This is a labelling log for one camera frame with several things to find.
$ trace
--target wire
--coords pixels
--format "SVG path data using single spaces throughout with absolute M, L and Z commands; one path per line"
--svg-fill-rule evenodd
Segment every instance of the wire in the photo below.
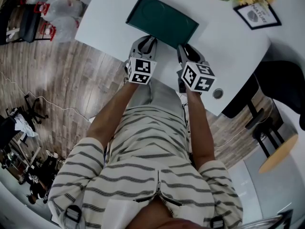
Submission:
M 271 110 L 270 110 L 270 113 L 269 113 L 269 115 L 268 115 L 268 117 L 264 120 L 264 121 L 262 121 L 262 122 L 258 122 L 258 123 L 256 123 L 255 125 L 258 125 L 258 124 L 261 124 L 261 123 L 263 123 L 263 122 L 265 122 L 269 117 L 270 117 L 270 115 L 271 115 L 271 113 L 272 113 L 272 110 L 273 110 L 273 102 L 272 102 L 272 99 L 271 98 L 269 98 L 269 100 L 271 101 Z M 187 106 L 188 104 L 183 104 L 182 105 L 182 108 L 183 108 L 183 111 L 184 111 L 184 121 L 185 121 L 185 124 L 186 124 L 186 128 L 187 128 L 187 126 L 188 126 L 188 121 L 186 120 L 186 114 L 185 114 L 185 106 Z M 220 148 L 220 147 L 223 147 L 223 146 L 226 146 L 228 143 L 230 143 L 234 138 L 236 138 L 241 132 L 243 132 L 244 130 L 246 130 L 246 128 L 244 128 L 244 129 L 242 129 L 239 133 L 237 133 L 235 136 L 233 136 L 229 141 L 227 141 L 225 144 L 223 144 L 223 145 L 221 145 L 221 146 L 216 146 L 216 147 L 214 147 L 214 148 Z
M 261 123 L 263 123 L 263 122 L 265 122 L 269 117 L 270 117 L 270 115 L 271 115 L 271 113 L 272 113 L 272 110 L 273 110 L 273 102 L 272 102 L 272 99 L 271 98 L 269 98 L 269 100 L 271 101 L 271 110 L 270 110 L 270 113 L 269 113 L 269 115 L 268 115 L 268 117 L 265 119 L 265 120 L 263 120 L 262 122 L 258 122 L 258 123 L 256 123 L 255 125 L 258 125 L 258 124 L 261 124 Z M 227 141 L 225 144 L 223 144 L 223 145 L 221 145 L 221 146 L 216 146 L 216 147 L 214 147 L 214 148 L 219 148 L 219 147 L 223 147 L 223 146 L 226 146 L 229 142 L 231 142 L 235 137 L 237 137 L 242 131 L 244 131 L 246 128 L 244 128 L 244 129 L 242 129 L 239 133 L 237 133 L 235 136 L 233 136 L 229 141 Z
M 83 115 L 80 113 L 80 111 L 79 111 L 77 108 L 71 108 L 71 107 L 69 107 L 69 108 L 61 108 L 61 107 L 59 107 L 58 105 L 56 105 L 56 104 L 54 104 L 54 103 L 51 103 L 50 101 L 48 101 L 48 100 L 47 100 L 45 97 L 43 97 L 43 96 L 36 97 L 31 91 L 28 91 L 28 93 L 25 94 L 25 93 L 22 91 L 22 89 L 18 86 L 18 83 L 17 83 L 17 82 L 11 81 L 9 78 L 7 78 L 7 77 L 5 76 L 5 74 L 4 74 L 3 72 L 0 71 L 0 73 L 4 76 L 4 79 L 5 79 L 6 81 L 10 81 L 10 83 L 15 83 L 15 84 L 17 85 L 17 87 L 19 88 L 19 90 L 22 92 L 22 94 L 23 94 L 24 96 L 26 96 L 26 95 L 28 95 L 28 94 L 32 94 L 35 98 L 43 98 L 47 103 L 50 103 L 51 105 L 54 105 L 55 107 L 58 107 L 58 108 L 61 109 L 62 111 L 65 111 L 65 110 L 68 110 L 68 109 L 72 109 L 72 110 L 74 110 L 75 113 L 77 113 L 78 115 L 80 115 L 81 117 L 83 117 L 87 122 L 90 122 L 85 116 L 83 116 Z

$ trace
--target table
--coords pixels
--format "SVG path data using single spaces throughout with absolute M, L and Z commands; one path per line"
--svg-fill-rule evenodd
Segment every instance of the table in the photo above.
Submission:
M 207 110 L 215 115 L 239 92 L 270 46 L 263 30 L 252 31 L 232 9 L 230 2 L 219 0 L 161 0 L 197 21 L 200 26 L 189 43 L 210 63 L 217 77 L 208 93 L 202 94 Z M 132 43 L 146 33 L 125 21 L 137 0 L 92 0 L 81 21 L 75 39 L 126 61 Z M 158 42 L 158 64 L 153 77 L 178 90 L 181 69 L 174 48 Z M 224 95 L 214 99 L 221 88 Z

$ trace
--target stool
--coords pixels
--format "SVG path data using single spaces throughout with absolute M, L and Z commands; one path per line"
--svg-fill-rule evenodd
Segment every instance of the stool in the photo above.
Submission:
M 272 143 L 275 149 L 279 147 L 275 139 L 271 136 L 271 133 L 269 131 L 270 129 L 274 132 L 278 140 L 283 144 L 285 141 L 282 138 L 282 136 L 278 133 L 276 127 L 273 125 L 273 119 L 271 117 L 267 118 L 264 122 L 258 124 L 252 133 L 253 138 L 258 141 L 259 145 L 262 147 L 267 158 L 270 156 L 270 154 L 261 140 L 262 134 L 265 134 L 269 138 L 270 142 Z

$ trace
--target striped shirt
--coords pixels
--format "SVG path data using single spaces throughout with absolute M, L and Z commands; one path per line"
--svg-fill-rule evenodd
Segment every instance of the striped shirt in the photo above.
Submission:
M 143 208 L 158 195 L 174 218 L 210 227 L 211 219 L 221 216 L 227 229 L 241 225 L 242 205 L 224 164 L 210 161 L 197 171 L 188 146 L 185 123 L 175 113 L 152 105 L 127 109 L 106 162 L 93 138 L 82 139 L 71 151 L 50 190 L 52 214 L 58 217 L 84 193 L 86 228 L 101 229 L 111 199 Z

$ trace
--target framed picture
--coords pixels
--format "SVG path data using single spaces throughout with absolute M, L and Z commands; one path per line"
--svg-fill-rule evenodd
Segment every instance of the framed picture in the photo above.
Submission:
M 282 25 L 270 5 L 265 8 L 259 3 L 254 3 L 235 7 L 234 10 L 251 30 Z

